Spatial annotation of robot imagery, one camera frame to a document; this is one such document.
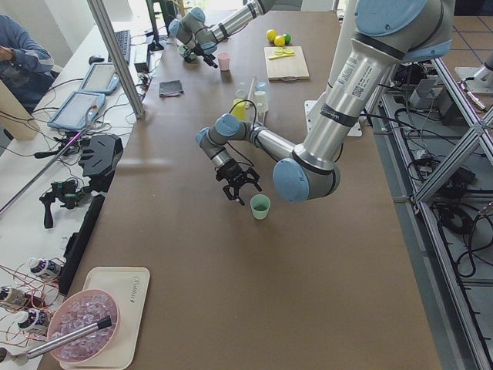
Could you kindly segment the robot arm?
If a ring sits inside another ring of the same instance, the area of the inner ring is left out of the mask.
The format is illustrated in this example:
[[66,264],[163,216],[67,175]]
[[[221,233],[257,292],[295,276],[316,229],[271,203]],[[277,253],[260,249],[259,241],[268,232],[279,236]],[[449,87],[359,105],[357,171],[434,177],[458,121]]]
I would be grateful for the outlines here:
[[272,9],[274,3],[275,1],[248,1],[242,8],[211,26],[205,24],[206,16],[203,10],[195,7],[182,19],[172,20],[168,30],[188,52],[202,56],[206,64],[217,68],[213,55],[216,46],[252,20],[265,15]]
[[453,1],[358,1],[351,52],[304,141],[294,144],[257,121],[227,113],[196,142],[216,167],[219,179],[233,183],[242,170],[226,150],[231,140],[247,140],[276,160],[273,184],[292,203],[325,197],[340,183],[334,155],[384,74],[401,62],[436,59],[448,53]]

